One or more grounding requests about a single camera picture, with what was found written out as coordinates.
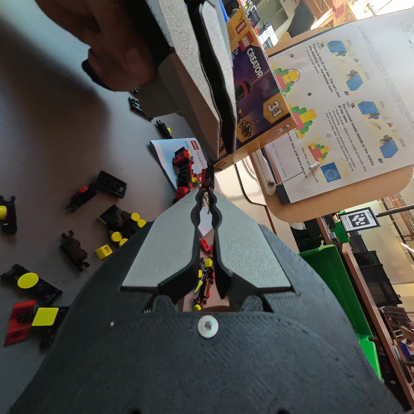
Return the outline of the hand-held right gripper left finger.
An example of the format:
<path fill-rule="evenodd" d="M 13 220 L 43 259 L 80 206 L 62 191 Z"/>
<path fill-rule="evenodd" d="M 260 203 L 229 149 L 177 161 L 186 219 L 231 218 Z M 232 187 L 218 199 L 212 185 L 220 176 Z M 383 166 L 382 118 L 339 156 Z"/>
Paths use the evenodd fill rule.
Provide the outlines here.
<path fill-rule="evenodd" d="M 204 189 L 193 190 L 156 218 L 122 283 L 127 291 L 179 302 L 195 287 Z"/>

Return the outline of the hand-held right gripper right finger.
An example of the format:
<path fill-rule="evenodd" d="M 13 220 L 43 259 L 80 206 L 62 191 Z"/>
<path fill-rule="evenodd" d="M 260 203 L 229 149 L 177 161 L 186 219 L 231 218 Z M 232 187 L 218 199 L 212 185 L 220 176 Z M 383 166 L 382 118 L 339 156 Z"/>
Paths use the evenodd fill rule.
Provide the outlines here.
<path fill-rule="evenodd" d="M 249 296 L 291 292 L 292 284 L 261 226 L 216 191 L 210 191 L 213 258 L 219 296 L 242 306 Z"/>

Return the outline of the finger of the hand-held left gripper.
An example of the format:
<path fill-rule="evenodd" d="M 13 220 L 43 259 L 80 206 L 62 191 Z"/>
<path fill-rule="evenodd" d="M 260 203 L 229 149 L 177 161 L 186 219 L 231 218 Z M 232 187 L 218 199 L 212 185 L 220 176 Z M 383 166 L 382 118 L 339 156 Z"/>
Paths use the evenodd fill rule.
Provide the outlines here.
<path fill-rule="evenodd" d="M 221 115 L 214 92 L 226 91 L 208 66 L 225 64 L 226 18 L 221 1 L 138 1 L 138 33 L 155 67 L 154 80 L 139 87 L 150 118 L 184 117 L 205 154 L 219 158 Z"/>
<path fill-rule="evenodd" d="M 196 38 L 201 64 L 219 115 L 219 138 L 213 158 L 218 161 L 222 149 L 226 154 L 235 151 L 237 121 L 233 58 L 221 1 L 197 1 Z"/>

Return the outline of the black red lego leg piece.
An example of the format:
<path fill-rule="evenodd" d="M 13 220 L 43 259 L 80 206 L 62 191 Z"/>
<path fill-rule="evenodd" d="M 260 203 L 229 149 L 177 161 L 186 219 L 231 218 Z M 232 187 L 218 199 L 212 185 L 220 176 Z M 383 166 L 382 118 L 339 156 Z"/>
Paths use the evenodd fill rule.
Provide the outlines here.
<path fill-rule="evenodd" d="M 203 168 L 199 174 L 199 188 L 204 191 L 206 202 L 209 204 L 210 196 L 215 189 L 215 168 L 212 161 L 207 162 L 206 168 Z"/>

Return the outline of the red yellow black lego model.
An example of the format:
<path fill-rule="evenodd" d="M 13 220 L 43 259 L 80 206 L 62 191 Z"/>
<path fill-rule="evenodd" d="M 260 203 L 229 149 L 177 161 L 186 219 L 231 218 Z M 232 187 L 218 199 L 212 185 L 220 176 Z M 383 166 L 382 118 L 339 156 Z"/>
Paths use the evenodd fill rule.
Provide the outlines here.
<path fill-rule="evenodd" d="M 201 176 L 193 172 L 193 164 L 194 160 L 188 149 L 181 147 L 174 153 L 172 166 L 176 172 L 177 190 L 173 204 L 201 186 Z"/>

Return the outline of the pile of lego pieces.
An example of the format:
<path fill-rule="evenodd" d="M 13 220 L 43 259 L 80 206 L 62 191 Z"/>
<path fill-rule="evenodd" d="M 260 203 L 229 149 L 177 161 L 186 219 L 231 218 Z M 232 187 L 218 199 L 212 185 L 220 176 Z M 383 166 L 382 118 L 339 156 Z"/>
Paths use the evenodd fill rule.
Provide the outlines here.
<path fill-rule="evenodd" d="M 93 183 L 81 187 L 71 197 L 65 209 L 70 213 L 76 212 L 96 195 L 97 190 L 123 198 L 126 189 L 125 182 L 100 171 Z M 146 225 L 146 221 L 141 219 L 137 213 L 130 214 L 120 210 L 115 204 L 99 216 L 99 220 L 106 225 L 111 241 L 119 247 L 123 246 Z M 64 308 L 53 307 L 52 304 L 62 295 L 63 292 L 60 289 L 18 264 L 2 273 L 1 280 L 28 291 L 36 298 L 13 305 L 4 346 L 25 341 L 30 335 L 32 326 L 51 328 L 58 326 L 58 320 L 64 314 Z"/>

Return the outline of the purple lego set box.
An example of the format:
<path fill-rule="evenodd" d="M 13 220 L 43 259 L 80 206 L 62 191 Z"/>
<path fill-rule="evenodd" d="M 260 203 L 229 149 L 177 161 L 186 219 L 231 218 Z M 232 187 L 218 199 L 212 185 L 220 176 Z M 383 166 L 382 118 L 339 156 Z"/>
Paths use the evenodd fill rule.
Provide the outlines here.
<path fill-rule="evenodd" d="M 236 102 L 235 151 L 220 146 L 215 168 L 224 170 L 293 130 L 294 120 L 265 49 L 243 8 L 227 22 Z"/>

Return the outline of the person's left hand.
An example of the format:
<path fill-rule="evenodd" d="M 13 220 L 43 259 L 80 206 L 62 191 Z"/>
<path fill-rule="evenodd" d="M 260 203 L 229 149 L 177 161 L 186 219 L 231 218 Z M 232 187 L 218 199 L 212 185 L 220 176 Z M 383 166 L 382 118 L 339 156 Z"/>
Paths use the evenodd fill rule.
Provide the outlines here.
<path fill-rule="evenodd" d="M 124 1 L 37 0 L 58 26 L 89 46 L 88 61 L 113 91 L 129 91 L 155 79 L 148 47 L 134 28 Z"/>

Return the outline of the open spider instruction booklet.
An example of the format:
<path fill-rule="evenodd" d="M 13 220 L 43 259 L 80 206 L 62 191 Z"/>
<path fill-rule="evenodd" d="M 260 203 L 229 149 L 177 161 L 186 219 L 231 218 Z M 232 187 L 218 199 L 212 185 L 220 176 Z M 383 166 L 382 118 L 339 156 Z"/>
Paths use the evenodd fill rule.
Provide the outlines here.
<path fill-rule="evenodd" d="M 173 166 L 173 158 L 175 152 L 180 148 L 190 151 L 193 157 L 194 164 L 192 166 L 195 174 L 201 174 L 202 169 L 207 167 L 207 161 L 200 148 L 199 142 L 195 138 L 177 138 L 177 139 L 163 139 L 151 140 L 150 148 L 153 150 L 158 158 L 160 166 L 166 173 L 174 190 L 178 188 L 178 170 Z M 212 216 L 208 207 L 208 196 L 204 195 L 203 207 L 200 211 L 199 235 L 204 237 L 212 230 Z"/>

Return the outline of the green plastic bin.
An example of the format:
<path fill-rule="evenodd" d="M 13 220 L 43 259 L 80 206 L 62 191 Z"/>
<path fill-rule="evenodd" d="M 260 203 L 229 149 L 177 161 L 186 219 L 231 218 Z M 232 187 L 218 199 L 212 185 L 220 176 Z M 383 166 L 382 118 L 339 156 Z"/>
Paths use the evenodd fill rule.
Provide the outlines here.
<path fill-rule="evenodd" d="M 299 255 L 330 288 L 349 318 L 360 346 L 379 379 L 383 382 L 374 336 L 354 287 L 335 245 L 320 246 Z"/>

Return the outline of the small marker tag card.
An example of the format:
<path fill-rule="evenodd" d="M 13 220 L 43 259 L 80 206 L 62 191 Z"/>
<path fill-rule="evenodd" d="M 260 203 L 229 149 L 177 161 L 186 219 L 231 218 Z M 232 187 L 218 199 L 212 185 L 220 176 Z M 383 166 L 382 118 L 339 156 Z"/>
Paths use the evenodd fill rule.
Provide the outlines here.
<path fill-rule="evenodd" d="M 371 207 L 339 214 L 339 220 L 346 233 L 374 229 L 381 226 Z"/>

